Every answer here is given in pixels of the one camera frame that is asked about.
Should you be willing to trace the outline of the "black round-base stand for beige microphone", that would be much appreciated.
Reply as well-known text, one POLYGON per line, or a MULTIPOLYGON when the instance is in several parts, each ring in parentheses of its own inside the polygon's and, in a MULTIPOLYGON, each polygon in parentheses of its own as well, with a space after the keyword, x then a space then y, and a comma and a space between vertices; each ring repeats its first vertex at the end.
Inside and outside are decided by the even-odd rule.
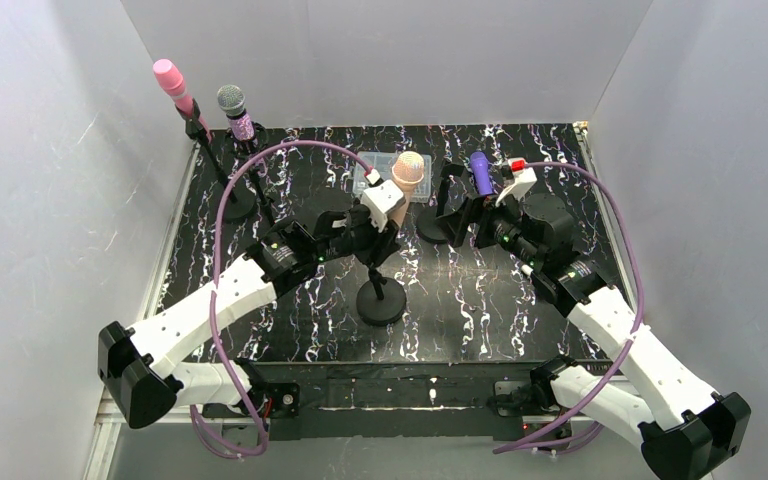
POLYGON ((407 307, 404 287, 394 278, 368 269, 368 281, 358 290, 356 308, 360 319, 373 327, 386 327, 402 319, 407 307))

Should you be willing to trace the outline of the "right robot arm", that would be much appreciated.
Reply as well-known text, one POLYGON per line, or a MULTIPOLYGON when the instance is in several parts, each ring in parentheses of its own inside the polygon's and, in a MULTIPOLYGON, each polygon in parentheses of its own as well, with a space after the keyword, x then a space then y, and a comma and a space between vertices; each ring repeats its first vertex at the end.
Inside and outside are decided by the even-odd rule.
POLYGON ((499 246, 521 260, 536 297, 595 341, 635 389, 601 386, 560 355, 531 372, 538 403, 578 409, 639 448, 660 479, 704 479, 739 451, 748 403, 698 378, 637 321, 598 262, 575 248, 575 222, 562 200, 530 194, 517 206, 512 198, 470 196, 434 223, 452 246, 474 226, 476 248, 499 246))

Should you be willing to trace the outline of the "black stand for purple microphone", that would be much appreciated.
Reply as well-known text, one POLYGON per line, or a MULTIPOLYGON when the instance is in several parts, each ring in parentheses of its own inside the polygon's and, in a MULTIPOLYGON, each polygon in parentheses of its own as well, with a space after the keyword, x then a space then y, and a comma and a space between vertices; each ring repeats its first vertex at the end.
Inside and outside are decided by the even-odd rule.
POLYGON ((457 162, 447 163, 441 169, 435 205, 424 208, 416 219, 416 232, 421 240, 434 245, 447 242, 443 231, 436 224, 436 219, 444 214, 453 180, 460 178, 465 170, 465 165, 457 162))

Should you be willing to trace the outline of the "beige microphone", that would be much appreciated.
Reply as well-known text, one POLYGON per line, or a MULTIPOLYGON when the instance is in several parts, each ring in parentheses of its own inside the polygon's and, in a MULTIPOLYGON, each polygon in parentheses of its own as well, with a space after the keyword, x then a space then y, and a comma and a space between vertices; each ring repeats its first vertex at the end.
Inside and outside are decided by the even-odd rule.
POLYGON ((404 203, 390 214, 390 218, 399 226, 404 224, 414 192, 425 178, 424 157, 415 151, 401 152, 391 166, 391 180, 401 190, 404 203))

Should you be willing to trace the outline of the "purple microphone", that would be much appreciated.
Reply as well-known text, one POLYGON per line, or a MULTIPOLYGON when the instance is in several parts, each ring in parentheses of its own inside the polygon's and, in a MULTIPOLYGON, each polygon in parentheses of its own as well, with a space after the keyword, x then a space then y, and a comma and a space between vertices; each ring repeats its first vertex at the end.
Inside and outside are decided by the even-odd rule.
POLYGON ((484 152, 475 151, 469 156, 469 168, 473 175, 475 189, 481 196, 495 193, 489 167, 490 162, 484 152))

